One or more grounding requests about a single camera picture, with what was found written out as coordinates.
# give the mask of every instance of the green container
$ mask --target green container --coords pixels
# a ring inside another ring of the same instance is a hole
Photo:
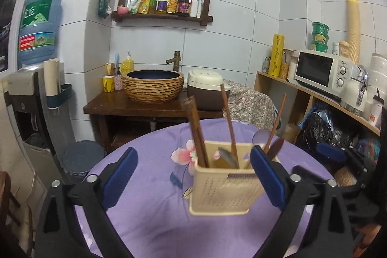
[[[323,43],[328,45],[329,36],[317,32],[312,32],[312,42]]]
[[[321,22],[313,22],[312,26],[313,26],[313,32],[320,33],[325,36],[328,35],[329,27],[327,25]]]
[[[328,50],[328,45],[319,42],[312,42],[311,49],[313,51],[326,53]]]

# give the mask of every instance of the round table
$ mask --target round table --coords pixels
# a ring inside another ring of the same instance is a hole
[[[227,121],[201,121],[205,140],[230,141]],[[236,142],[251,143],[257,128],[233,121]],[[193,177],[171,160],[178,147],[191,139],[188,123],[154,131],[118,148],[96,166],[90,174],[100,174],[109,163],[116,162],[128,147],[139,156],[137,169],[124,189],[117,205],[107,215],[125,245],[136,258],[251,258],[255,255],[277,221],[280,210],[262,195],[245,215],[224,217],[193,216],[183,192]],[[314,158],[285,142],[278,159],[288,172],[296,165],[324,179],[332,176]],[[171,173],[183,179],[183,190],[170,181]],[[78,220],[90,250],[101,256],[88,227],[82,207],[76,206]],[[310,217],[304,212],[292,245],[299,246]]]

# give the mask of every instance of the microwave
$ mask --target microwave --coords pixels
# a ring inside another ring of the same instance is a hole
[[[295,79],[341,99],[354,66],[353,61],[344,56],[304,50],[299,52]]]

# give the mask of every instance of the stacked bowls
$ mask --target stacked bowls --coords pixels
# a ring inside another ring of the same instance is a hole
[[[387,58],[380,54],[372,54],[370,71],[368,72],[367,102],[364,107],[363,117],[368,120],[372,108],[372,100],[379,95],[387,102]]]
[[[313,51],[326,53],[328,50],[329,27],[321,22],[313,22],[312,46]]]

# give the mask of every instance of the perforated basket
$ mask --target perforated basket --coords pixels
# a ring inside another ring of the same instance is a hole
[[[204,141],[210,168],[195,162],[190,212],[193,215],[241,215],[264,193],[263,186],[243,157],[250,154],[252,143],[237,143],[239,169],[229,168],[223,159],[212,156],[221,147],[231,151],[230,142]]]

